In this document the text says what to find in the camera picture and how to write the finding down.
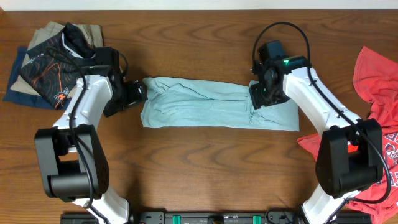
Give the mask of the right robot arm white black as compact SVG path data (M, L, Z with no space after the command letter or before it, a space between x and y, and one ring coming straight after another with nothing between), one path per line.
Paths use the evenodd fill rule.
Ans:
M387 174L380 124L347 109L303 56L254 60L252 72L259 78L250 89L256 109L293 100L318 131L318 186L302 205L297 223L330 223L346 203Z

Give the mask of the red t-shirt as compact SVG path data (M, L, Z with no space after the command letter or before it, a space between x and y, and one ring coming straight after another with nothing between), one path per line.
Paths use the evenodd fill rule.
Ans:
M316 160L319 180L302 207L307 223L329 223L343 206L382 223L397 215L397 63L363 47L354 68L367 120L331 124L297 142Z

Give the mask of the light blue polo shirt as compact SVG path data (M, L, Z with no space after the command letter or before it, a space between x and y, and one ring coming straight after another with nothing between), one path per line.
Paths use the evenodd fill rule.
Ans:
M254 109L248 86L183 78L145 78L148 99L141 121L147 128L228 127L299 130L293 100Z

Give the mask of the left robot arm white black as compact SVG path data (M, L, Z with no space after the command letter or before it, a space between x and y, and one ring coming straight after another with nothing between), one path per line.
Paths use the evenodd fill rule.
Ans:
M129 202L110 186L97 129L102 116L146 101L144 85L125 81L112 65L77 70L76 93L64 114L51 128L35 134L45 194L83 207L91 223L133 223Z

